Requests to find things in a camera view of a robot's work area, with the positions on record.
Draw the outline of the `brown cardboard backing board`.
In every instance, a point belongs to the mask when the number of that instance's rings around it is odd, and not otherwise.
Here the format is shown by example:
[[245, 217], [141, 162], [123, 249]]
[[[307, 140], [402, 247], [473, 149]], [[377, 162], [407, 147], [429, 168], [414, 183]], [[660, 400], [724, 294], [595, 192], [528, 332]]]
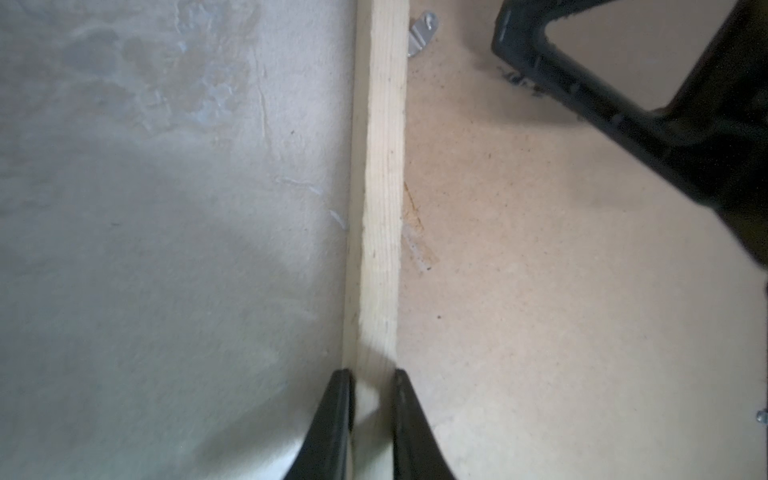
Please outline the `brown cardboard backing board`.
[[415, 1], [398, 356], [460, 479], [763, 479], [767, 274], [708, 210]]

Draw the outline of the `light wooden picture frame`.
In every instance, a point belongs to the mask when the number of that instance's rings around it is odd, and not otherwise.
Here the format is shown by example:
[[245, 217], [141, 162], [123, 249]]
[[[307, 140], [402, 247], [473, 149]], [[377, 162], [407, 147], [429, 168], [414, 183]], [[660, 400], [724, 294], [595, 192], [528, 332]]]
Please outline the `light wooden picture frame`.
[[342, 364], [354, 378], [351, 479], [390, 479], [409, 4], [357, 4]]

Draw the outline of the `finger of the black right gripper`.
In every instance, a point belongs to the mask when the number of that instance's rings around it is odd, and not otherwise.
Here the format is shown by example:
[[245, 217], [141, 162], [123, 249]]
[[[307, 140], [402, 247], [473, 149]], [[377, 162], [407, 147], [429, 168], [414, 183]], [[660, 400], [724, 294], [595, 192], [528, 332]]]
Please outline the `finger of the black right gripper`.
[[671, 102], [645, 110], [554, 47], [546, 26], [595, 1], [506, 1], [493, 53], [696, 203], [767, 261], [767, 4], [739, 1]]

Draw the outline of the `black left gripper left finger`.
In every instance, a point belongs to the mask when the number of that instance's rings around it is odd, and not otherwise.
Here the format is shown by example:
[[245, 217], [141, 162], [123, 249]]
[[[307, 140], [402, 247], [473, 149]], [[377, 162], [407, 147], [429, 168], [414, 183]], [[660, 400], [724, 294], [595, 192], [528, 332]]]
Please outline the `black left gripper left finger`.
[[354, 412], [354, 380], [349, 369], [332, 373], [304, 441], [284, 480], [347, 478]]

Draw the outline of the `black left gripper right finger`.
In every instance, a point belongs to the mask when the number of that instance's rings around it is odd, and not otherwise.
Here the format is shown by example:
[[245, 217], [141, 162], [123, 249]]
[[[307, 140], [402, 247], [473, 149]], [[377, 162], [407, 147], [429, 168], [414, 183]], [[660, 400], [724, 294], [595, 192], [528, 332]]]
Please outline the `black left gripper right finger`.
[[396, 369], [394, 373], [393, 416], [394, 478], [455, 480], [403, 369]]

